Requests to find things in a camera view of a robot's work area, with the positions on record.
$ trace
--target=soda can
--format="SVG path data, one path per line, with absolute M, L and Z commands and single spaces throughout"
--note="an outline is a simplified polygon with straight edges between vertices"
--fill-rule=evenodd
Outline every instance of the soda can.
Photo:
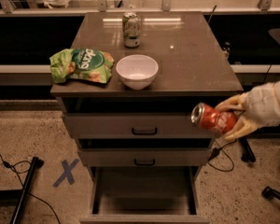
M 124 46 L 136 48 L 140 45 L 140 20 L 135 12 L 126 12 L 122 18 Z
M 205 103 L 198 103 L 193 108 L 190 119 L 195 126 L 220 135 L 232 130 L 237 122 L 233 112 L 221 112 Z

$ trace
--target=black metal stand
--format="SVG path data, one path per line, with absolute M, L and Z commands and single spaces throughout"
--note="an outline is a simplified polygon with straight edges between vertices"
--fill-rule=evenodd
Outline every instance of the black metal stand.
M 33 157 L 22 189 L 0 190 L 0 206 L 16 204 L 16 208 L 10 220 L 10 224 L 20 223 L 21 212 L 26 203 L 26 198 L 35 174 L 35 169 L 40 168 L 43 164 L 44 162 L 38 157 Z
M 242 161 L 255 162 L 256 158 L 246 138 L 245 137 L 239 138 L 239 142 L 241 143 L 244 149 L 244 153 L 242 155 Z
M 280 192 L 270 188 L 269 186 L 262 191 L 262 196 L 269 200 L 272 199 L 273 197 L 280 200 Z

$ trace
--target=red can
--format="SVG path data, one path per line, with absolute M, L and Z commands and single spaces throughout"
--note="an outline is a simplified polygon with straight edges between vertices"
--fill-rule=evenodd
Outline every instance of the red can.
M 198 103 L 191 113 L 191 121 L 194 125 L 220 135 L 232 130 L 237 122 L 233 112 L 221 112 L 205 103 Z

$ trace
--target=white bowl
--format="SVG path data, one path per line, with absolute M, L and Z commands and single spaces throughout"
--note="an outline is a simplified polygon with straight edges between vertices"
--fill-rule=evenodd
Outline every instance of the white bowl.
M 145 55 L 126 56 L 116 65 L 120 80 L 134 90 L 141 90 L 150 85 L 158 70 L 157 62 Z

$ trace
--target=brown tabletop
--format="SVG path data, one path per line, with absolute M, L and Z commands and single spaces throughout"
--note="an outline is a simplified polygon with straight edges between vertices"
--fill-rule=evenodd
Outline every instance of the brown tabletop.
M 229 96 L 242 91 L 228 60 L 200 12 L 137 12 L 141 19 L 140 46 L 123 45 L 123 12 L 86 14 L 73 49 L 98 49 L 115 59 L 105 85 L 67 80 L 54 84 L 56 97 Z M 115 66 L 128 55 L 144 54 L 159 64 L 154 82 L 134 91 L 119 81 Z

